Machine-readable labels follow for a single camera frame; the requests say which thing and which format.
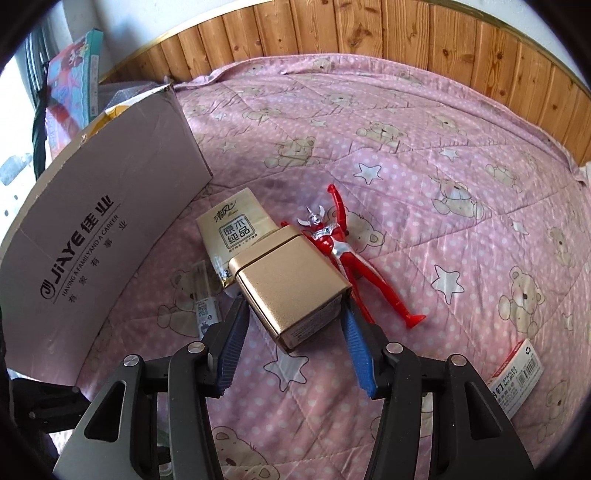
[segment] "brass trim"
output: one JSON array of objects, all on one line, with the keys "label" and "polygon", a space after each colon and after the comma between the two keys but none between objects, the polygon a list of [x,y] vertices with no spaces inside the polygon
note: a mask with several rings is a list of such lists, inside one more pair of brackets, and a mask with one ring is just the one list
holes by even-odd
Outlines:
[{"label": "brass trim", "polygon": [[[180,25],[168,30],[167,32],[163,33],[162,35],[155,38],[151,42],[146,43],[146,45],[144,45],[143,47],[137,49],[135,52],[133,52],[130,55],[128,55],[127,57],[125,57],[122,61],[120,61],[117,65],[115,65],[112,69],[110,69],[107,73],[105,73],[100,78],[100,82],[102,83],[109,76],[113,75],[119,66],[122,66],[125,63],[135,59],[136,57],[138,57],[142,53],[144,53],[144,52],[148,51],[149,49],[151,49],[152,47],[158,45],[163,40],[166,40],[167,38],[170,38],[170,37],[182,32],[183,30],[194,27],[195,25],[199,25],[207,20],[211,20],[212,18],[218,17],[220,15],[224,15],[224,14],[236,11],[236,10],[240,10],[241,8],[251,7],[253,5],[263,4],[266,2],[270,2],[270,1],[273,1],[273,0],[236,0],[235,2],[223,5],[222,7],[215,8],[205,14],[198,15],[196,17],[191,18],[190,20],[182,22]],[[468,5],[461,4],[461,3],[456,2],[454,0],[416,0],[416,1],[425,2],[430,5],[438,5],[440,7],[446,7],[446,8],[455,10],[457,12],[460,12],[462,14],[470,15],[471,17],[475,17],[478,20],[482,20],[483,22],[486,22],[486,23],[492,25],[493,27],[500,28],[501,30],[504,30],[504,31],[510,33],[511,35],[516,37],[517,40],[526,44],[529,47],[536,49],[539,53],[541,53],[544,57],[546,57],[549,61],[551,61],[556,67],[558,67],[560,70],[562,70],[569,77],[569,79],[572,80],[574,82],[574,84],[585,93],[585,95],[587,95],[587,97],[589,97],[591,99],[591,90],[581,81],[581,79],[579,79],[579,77],[576,76],[576,74],[562,60],[560,60],[557,56],[555,56],[552,52],[550,52],[544,46],[539,44],[533,38],[524,34],[522,31],[517,30],[515,27],[512,27],[508,23],[505,23],[502,20],[498,19],[497,17],[494,17],[491,14],[487,14],[486,12],[483,12],[482,10],[478,10],[477,8],[474,8],[474,7],[469,7]],[[242,6],[240,8],[234,8],[234,6],[236,4],[241,4]]]}]

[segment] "printed logo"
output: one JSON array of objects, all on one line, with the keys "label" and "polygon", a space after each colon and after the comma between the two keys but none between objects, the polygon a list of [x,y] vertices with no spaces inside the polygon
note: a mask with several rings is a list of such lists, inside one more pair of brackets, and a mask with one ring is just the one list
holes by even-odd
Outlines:
[{"label": "printed logo", "polygon": [[43,284],[41,285],[40,288],[40,292],[41,292],[41,296],[44,299],[52,299],[54,297],[54,295],[56,294],[56,288],[53,286],[53,284],[45,279],[43,280]]},{"label": "printed logo", "polygon": [[226,205],[224,205],[221,210],[219,210],[216,213],[216,216],[213,217],[213,219],[218,222],[220,220],[222,220],[224,217],[226,217],[227,215],[230,215],[230,212],[232,211],[232,209],[236,206],[236,200],[234,200],[232,203],[227,203]]}]

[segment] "wooden plank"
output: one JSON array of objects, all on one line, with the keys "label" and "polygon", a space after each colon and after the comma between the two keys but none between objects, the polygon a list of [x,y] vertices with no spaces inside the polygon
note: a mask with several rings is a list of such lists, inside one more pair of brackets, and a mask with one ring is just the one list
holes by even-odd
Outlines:
[{"label": "wooden plank", "polygon": [[253,7],[234,10],[222,18],[235,61],[262,57],[261,39]]},{"label": "wooden plank", "polygon": [[382,57],[380,0],[335,0],[335,13],[341,53]]},{"label": "wooden plank", "polygon": [[479,21],[470,86],[506,105],[513,82],[519,41],[509,32]]},{"label": "wooden plank", "polygon": [[126,61],[120,68],[125,80],[143,80],[142,70],[139,68],[138,57]]},{"label": "wooden plank", "polygon": [[568,75],[556,65],[552,65],[550,86],[538,125],[561,143],[564,142],[566,130],[573,116],[578,90]]},{"label": "wooden plank", "polygon": [[429,4],[382,0],[384,58],[426,69],[429,63]]},{"label": "wooden plank", "polygon": [[142,80],[153,80],[155,82],[161,82],[163,80],[158,78],[147,51],[140,53],[134,61]]},{"label": "wooden plank", "polygon": [[192,79],[187,59],[184,56],[183,47],[177,35],[173,35],[160,43],[164,57],[168,62],[170,74],[175,80],[188,82]]},{"label": "wooden plank", "polygon": [[161,44],[154,45],[152,48],[148,49],[146,54],[154,69],[154,80],[163,82],[164,77],[170,77],[170,68],[168,67],[168,62],[162,51]]},{"label": "wooden plank", "polygon": [[577,87],[573,117],[564,137],[564,146],[573,154],[577,163],[584,161],[584,154],[591,141],[591,100]]},{"label": "wooden plank", "polygon": [[585,153],[583,154],[583,158],[579,161],[579,165],[583,166],[589,160],[591,160],[591,141],[589,142],[589,145],[587,145],[587,149],[585,150]]},{"label": "wooden plank", "polygon": [[476,19],[438,5],[429,6],[428,69],[470,86],[476,50]]},{"label": "wooden plank", "polygon": [[254,6],[256,25],[265,56],[298,53],[290,0],[274,0]]},{"label": "wooden plank", "polygon": [[199,33],[213,70],[234,62],[222,17],[215,17],[199,24]]},{"label": "wooden plank", "polygon": [[295,37],[300,53],[337,53],[333,0],[291,0]]},{"label": "wooden plank", "polygon": [[207,60],[207,53],[201,40],[201,34],[197,26],[183,30],[178,34],[178,40],[183,48],[185,60],[192,78],[200,75],[208,75],[212,68]]},{"label": "wooden plank", "polygon": [[519,42],[507,106],[520,117],[535,124],[540,120],[544,107],[551,68],[552,64],[546,57]]}]

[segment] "pink bedsheet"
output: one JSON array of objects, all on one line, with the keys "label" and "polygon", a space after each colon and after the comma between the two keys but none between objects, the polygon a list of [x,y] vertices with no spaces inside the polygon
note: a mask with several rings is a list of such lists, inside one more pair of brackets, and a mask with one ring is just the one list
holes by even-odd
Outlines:
[{"label": "pink bedsheet", "polygon": [[[246,61],[178,96],[214,179],[122,293],[83,391],[93,396],[129,353],[150,359],[190,341],[168,325],[185,308],[184,272],[207,258],[202,212],[248,186],[277,223],[294,223],[307,205],[329,210],[335,183],[355,249],[427,315],[407,330],[362,281],[390,339],[432,358],[462,353],[485,379],[532,339],[545,372],[514,424],[539,462],[589,389],[590,197],[570,156],[466,86],[366,57]],[[359,479],[381,408],[358,388],[338,323],[285,355],[254,317],[233,386],[209,402],[228,480]],[[429,410],[427,400],[418,478]]]}]

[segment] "cardboard box flap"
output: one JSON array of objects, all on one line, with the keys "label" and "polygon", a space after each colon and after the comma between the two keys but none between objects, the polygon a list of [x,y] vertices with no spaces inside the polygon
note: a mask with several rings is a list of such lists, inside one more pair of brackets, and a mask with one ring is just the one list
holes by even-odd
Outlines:
[{"label": "cardboard box flap", "polygon": [[63,153],[0,247],[0,305],[8,366],[72,384],[128,280],[211,173],[172,89]]}]

